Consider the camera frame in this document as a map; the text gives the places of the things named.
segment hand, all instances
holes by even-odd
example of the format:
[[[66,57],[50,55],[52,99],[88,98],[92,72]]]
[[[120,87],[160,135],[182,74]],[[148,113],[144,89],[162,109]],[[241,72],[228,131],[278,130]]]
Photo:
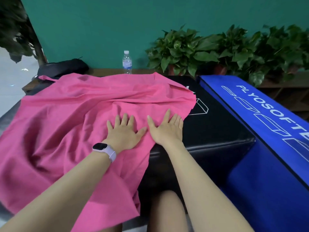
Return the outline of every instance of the hand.
[[[127,113],[124,113],[121,123],[119,115],[116,116],[114,128],[112,127],[109,120],[106,124],[108,135],[107,138],[102,141],[102,143],[110,145],[116,154],[119,154],[123,150],[134,148],[147,131],[147,127],[143,127],[137,133],[135,133],[133,130],[134,116],[130,116],[128,122]]]
[[[171,110],[165,113],[164,119],[159,127],[156,127],[152,118],[147,116],[147,122],[149,125],[150,134],[153,140],[164,147],[168,142],[181,141],[182,142],[182,118],[174,114],[169,121]]]

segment watch face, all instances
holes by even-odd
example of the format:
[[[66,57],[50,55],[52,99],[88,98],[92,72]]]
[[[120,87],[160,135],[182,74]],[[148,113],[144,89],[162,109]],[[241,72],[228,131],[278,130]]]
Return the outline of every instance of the watch face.
[[[105,148],[107,148],[107,144],[105,144],[105,143],[97,143],[97,144],[94,144],[94,146],[92,148],[95,149],[95,150],[102,151]]]

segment smartwatch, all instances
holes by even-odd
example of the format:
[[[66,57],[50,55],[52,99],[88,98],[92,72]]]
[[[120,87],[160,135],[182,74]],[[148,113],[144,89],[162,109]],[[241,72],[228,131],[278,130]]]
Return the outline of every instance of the smartwatch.
[[[111,148],[111,146],[105,144],[105,143],[96,143],[92,147],[93,151],[96,152],[101,152],[101,153],[106,153],[109,156],[109,159],[113,163],[114,160],[116,159],[116,152]]]

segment lavender watch band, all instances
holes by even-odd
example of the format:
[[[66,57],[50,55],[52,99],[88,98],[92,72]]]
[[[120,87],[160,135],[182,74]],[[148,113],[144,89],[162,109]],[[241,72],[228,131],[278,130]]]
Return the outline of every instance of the lavender watch band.
[[[98,149],[93,149],[93,148],[92,148],[92,150],[96,151],[96,152],[101,152],[101,153],[108,154],[109,159],[111,160],[112,163],[116,159],[116,152],[109,145],[107,145],[107,147],[105,149],[103,149],[103,150],[98,150]]]

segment bottle label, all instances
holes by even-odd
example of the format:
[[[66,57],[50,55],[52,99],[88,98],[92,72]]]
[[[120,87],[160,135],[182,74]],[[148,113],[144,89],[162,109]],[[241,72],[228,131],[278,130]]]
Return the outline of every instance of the bottle label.
[[[122,62],[124,69],[132,69],[132,62]]]

